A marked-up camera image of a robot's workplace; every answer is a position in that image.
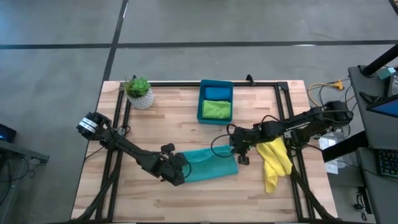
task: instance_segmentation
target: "concrete floor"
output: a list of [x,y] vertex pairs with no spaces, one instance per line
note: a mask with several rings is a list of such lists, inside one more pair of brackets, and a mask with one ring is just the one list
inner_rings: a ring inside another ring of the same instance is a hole
[[[0,45],[110,44],[121,5],[3,0]],[[387,0],[130,0],[119,42],[397,39],[398,17]],[[349,66],[367,64],[389,47],[118,49],[109,79],[239,80],[251,74],[308,86],[344,79]],[[14,223],[69,219],[87,146],[75,126],[96,108],[108,56],[109,49],[0,50],[0,123],[18,131],[19,145],[51,155],[35,179],[24,179]],[[343,93],[326,88],[323,100]],[[352,134],[363,130],[354,112]],[[338,178],[331,178],[331,186],[339,216],[361,221],[352,209],[355,188],[336,185]]]

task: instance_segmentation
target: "wooden table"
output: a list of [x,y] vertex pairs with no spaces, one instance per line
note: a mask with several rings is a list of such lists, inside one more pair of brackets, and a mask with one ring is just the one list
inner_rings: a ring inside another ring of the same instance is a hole
[[[294,114],[309,110],[304,82],[287,82]],[[155,103],[150,109],[130,110],[132,131],[126,138],[151,151],[159,151],[161,145],[170,142],[175,144],[176,151],[208,148],[215,137],[226,131],[224,126],[198,123],[198,89],[154,87]],[[104,82],[98,112],[113,118],[118,91],[119,82]],[[122,123],[126,99],[123,100],[119,124]],[[267,114],[279,117],[273,88],[234,88],[233,123],[250,128]],[[225,138],[217,144],[227,142]],[[98,142],[90,142],[87,154],[98,148]],[[280,177],[276,191],[266,194],[263,160],[255,149],[249,151],[248,156],[250,166],[239,165],[237,175],[174,187],[144,172],[132,157],[124,155],[114,222],[296,221],[290,178]],[[337,217],[322,154],[308,147],[303,150],[303,156],[311,190],[328,212]],[[106,150],[102,150],[85,162],[72,218],[83,213],[98,193],[105,157]],[[300,198],[306,214],[302,192]]]

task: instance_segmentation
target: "yellow cloth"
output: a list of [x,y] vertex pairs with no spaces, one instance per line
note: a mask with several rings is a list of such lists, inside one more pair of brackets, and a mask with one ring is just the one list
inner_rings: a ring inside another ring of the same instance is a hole
[[257,144],[257,152],[264,159],[264,182],[266,192],[276,189],[278,176],[283,177],[292,173],[292,163],[287,157],[287,150],[282,138],[272,142]]

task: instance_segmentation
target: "white pot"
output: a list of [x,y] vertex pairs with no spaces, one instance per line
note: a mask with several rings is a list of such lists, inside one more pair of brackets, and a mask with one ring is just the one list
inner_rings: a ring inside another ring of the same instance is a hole
[[139,110],[144,110],[150,108],[152,104],[154,104],[155,96],[154,93],[152,92],[152,89],[149,89],[148,92],[140,97],[140,98],[133,98],[127,95],[127,98],[129,99],[131,106],[135,109]]

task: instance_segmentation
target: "potted plant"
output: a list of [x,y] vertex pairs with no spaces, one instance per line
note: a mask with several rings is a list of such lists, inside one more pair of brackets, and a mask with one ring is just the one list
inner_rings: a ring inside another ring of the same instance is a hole
[[131,106],[135,109],[148,109],[154,103],[154,93],[148,80],[144,77],[137,78],[133,75],[131,80],[124,83],[124,91]]

